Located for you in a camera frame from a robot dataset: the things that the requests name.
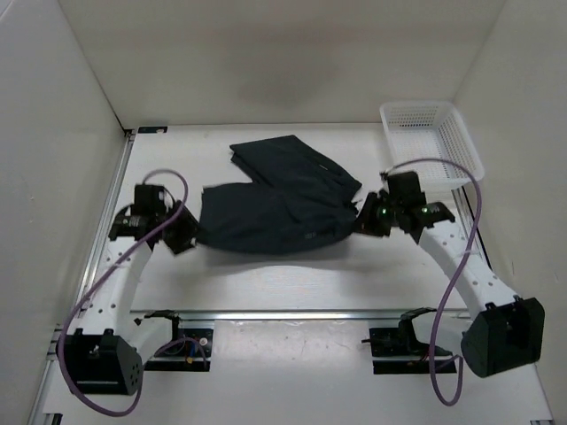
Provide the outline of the dark navy shorts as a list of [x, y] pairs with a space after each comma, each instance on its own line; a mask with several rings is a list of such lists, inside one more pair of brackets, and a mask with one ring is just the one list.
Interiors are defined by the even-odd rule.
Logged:
[[285, 255], [353, 233], [362, 184], [295, 135], [234, 143], [231, 161], [248, 182], [205, 187], [197, 241], [209, 248]]

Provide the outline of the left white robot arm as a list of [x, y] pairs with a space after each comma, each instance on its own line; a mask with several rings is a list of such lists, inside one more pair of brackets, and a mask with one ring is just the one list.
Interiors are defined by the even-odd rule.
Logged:
[[197, 231], [180, 200], [157, 210], [129, 205], [116, 214], [102, 274], [58, 342], [59, 365], [75, 396], [131, 396], [151, 357], [183, 349], [186, 334], [173, 311], [134, 315], [131, 307], [154, 247], [163, 243], [180, 254], [193, 248]]

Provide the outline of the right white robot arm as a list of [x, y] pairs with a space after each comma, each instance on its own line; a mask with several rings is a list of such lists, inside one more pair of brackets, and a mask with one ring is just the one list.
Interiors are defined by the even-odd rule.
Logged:
[[522, 298], [467, 246], [462, 228], [441, 202], [407, 208], [385, 191], [370, 192], [355, 222], [358, 233], [387, 237], [392, 228], [411, 235], [464, 301], [470, 326], [444, 324], [435, 352], [464, 357], [479, 377], [496, 375], [540, 360], [545, 311], [534, 297]]

